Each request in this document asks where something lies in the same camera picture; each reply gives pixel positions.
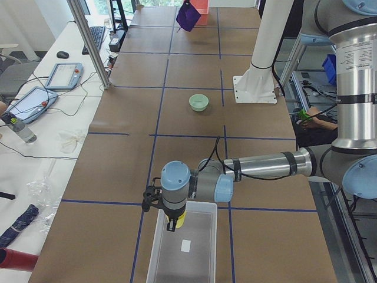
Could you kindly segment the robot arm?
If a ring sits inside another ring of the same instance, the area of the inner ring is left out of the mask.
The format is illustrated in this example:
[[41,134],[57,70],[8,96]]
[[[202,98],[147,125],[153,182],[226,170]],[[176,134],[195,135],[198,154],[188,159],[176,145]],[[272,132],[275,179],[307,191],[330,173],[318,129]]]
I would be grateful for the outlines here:
[[244,177],[316,176],[360,198],[376,198],[376,2],[307,1],[302,31],[326,37],[336,47],[337,138],[295,152],[209,157],[196,170],[181,161],[167,163],[156,207],[165,213],[168,231],[182,225],[189,199],[229,202],[234,183]]

